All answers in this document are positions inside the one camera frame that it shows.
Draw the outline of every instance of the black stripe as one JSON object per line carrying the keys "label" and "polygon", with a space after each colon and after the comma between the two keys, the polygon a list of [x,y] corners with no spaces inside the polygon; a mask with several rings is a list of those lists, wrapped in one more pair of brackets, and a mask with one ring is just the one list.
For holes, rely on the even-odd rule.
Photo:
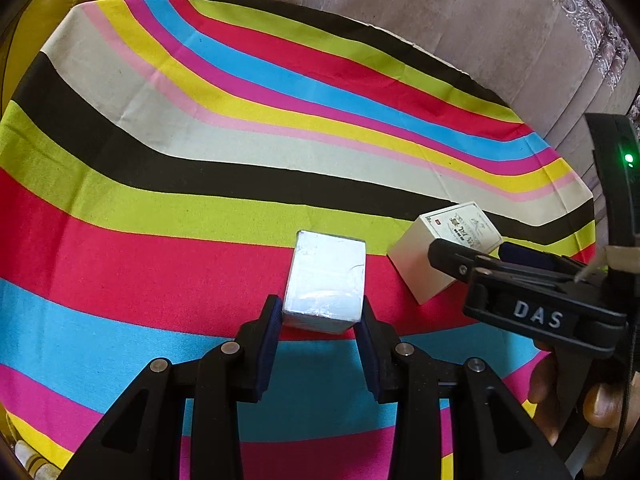
{"label": "black stripe", "polygon": [[[304,171],[188,160],[156,152],[111,123],[58,75],[39,53],[14,100],[62,148],[94,170],[151,191],[225,196],[303,204],[415,220],[453,204],[392,187]],[[565,238],[593,220],[593,201],[542,226],[487,213],[504,236],[543,245]]]}
{"label": "black stripe", "polygon": [[296,22],[305,23],[311,27],[319,28],[334,36],[345,38],[346,40],[358,41],[368,44],[392,57],[405,65],[411,66],[420,72],[440,79],[460,91],[466,92],[484,101],[489,101],[497,105],[509,107],[493,91],[479,85],[467,74],[460,72],[441,62],[437,58],[425,54],[411,46],[411,44],[396,38],[395,36],[380,30],[379,28],[365,25],[349,18],[331,14],[323,10],[310,9],[309,7],[297,6],[286,2],[274,2],[272,0],[212,0],[216,2],[226,2],[252,9],[264,10],[271,14],[277,14],[283,18],[289,18]]}

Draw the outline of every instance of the yellow leather upholstery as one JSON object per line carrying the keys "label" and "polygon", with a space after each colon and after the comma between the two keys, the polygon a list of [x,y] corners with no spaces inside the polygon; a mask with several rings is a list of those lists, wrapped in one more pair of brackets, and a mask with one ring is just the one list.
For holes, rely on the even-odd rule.
{"label": "yellow leather upholstery", "polygon": [[32,0],[27,6],[15,27],[13,37],[9,34],[4,45],[0,46],[0,58],[3,57],[3,51],[6,56],[4,78],[1,81],[2,113],[20,78],[47,38],[74,5],[88,1],[91,0]]}

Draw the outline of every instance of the white lettering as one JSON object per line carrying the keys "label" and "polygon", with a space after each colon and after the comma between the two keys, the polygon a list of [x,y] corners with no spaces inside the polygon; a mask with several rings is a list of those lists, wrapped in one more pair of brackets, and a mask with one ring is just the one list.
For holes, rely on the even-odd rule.
{"label": "white lettering", "polygon": [[554,312],[551,314],[552,321],[549,323],[551,328],[560,328],[560,323],[562,319],[562,312]]}
{"label": "white lettering", "polygon": [[531,321],[537,321],[540,325],[545,323],[545,310],[541,306],[539,306],[536,313],[531,316]]}
{"label": "white lettering", "polygon": [[513,315],[515,317],[525,317],[529,312],[529,305],[524,301],[519,301],[516,303],[516,309],[513,311]]}

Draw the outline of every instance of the metal pin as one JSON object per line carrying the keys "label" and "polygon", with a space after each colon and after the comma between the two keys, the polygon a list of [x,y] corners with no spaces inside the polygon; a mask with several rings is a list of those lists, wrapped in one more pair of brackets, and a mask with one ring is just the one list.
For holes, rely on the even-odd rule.
{"label": "metal pin", "polygon": [[414,353],[414,346],[410,343],[398,343],[396,345],[396,352],[398,352],[400,355],[411,355],[412,353]]}
{"label": "metal pin", "polygon": [[233,355],[240,349],[240,345],[235,341],[227,341],[226,343],[222,343],[220,350],[223,354]]}
{"label": "metal pin", "polygon": [[154,359],[151,361],[149,368],[152,372],[164,372],[169,366],[169,362],[166,359]]}
{"label": "metal pin", "polygon": [[466,362],[466,365],[470,370],[473,370],[475,372],[484,372],[484,369],[486,368],[486,364],[484,364],[484,361],[482,361],[482,359],[478,357],[472,357],[471,359],[469,359],[469,361]]}

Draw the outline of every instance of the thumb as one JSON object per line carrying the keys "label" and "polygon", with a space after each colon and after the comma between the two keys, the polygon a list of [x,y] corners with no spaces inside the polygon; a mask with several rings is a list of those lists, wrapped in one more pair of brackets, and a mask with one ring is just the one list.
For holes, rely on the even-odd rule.
{"label": "thumb", "polygon": [[614,430],[620,423],[624,387],[614,384],[596,384],[589,390],[582,412],[585,420],[596,428]]}

